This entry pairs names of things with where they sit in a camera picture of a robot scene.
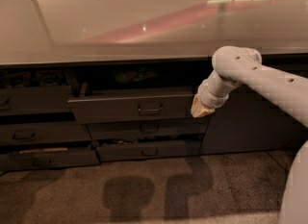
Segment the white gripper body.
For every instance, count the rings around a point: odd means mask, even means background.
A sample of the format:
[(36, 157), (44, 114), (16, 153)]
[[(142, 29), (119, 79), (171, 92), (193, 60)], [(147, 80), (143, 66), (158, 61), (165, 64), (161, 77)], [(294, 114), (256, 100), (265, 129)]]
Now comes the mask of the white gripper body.
[(197, 90), (197, 97), (199, 102), (207, 108), (217, 109), (220, 108), (228, 99), (229, 95), (226, 94), (218, 97), (209, 89), (208, 80), (204, 80)]

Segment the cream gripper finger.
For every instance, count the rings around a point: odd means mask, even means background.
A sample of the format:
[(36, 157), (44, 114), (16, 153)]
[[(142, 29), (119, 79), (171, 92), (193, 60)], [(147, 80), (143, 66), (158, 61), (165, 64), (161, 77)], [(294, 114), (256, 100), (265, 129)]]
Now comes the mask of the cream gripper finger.
[(212, 114), (215, 110), (213, 108), (205, 107), (201, 104), (197, 95), (194, 96), (192, 100), (191, 115), (194, 118), (204, 117), (206, 115)]

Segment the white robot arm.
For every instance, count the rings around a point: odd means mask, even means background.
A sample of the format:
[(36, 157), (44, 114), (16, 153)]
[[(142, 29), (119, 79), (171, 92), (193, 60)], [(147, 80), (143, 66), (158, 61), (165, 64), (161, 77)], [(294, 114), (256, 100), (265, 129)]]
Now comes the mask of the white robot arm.
[[(212, 56), (213, 71), (197, 89), (194, 117), (220, 108), (229, 93), (246, 85), (308, 127), (308, 79), (262, 65), (252, 48), (223, 46)], [(308, 141), (296, 153), (286, 183), (278, 224), (308, 224)]]

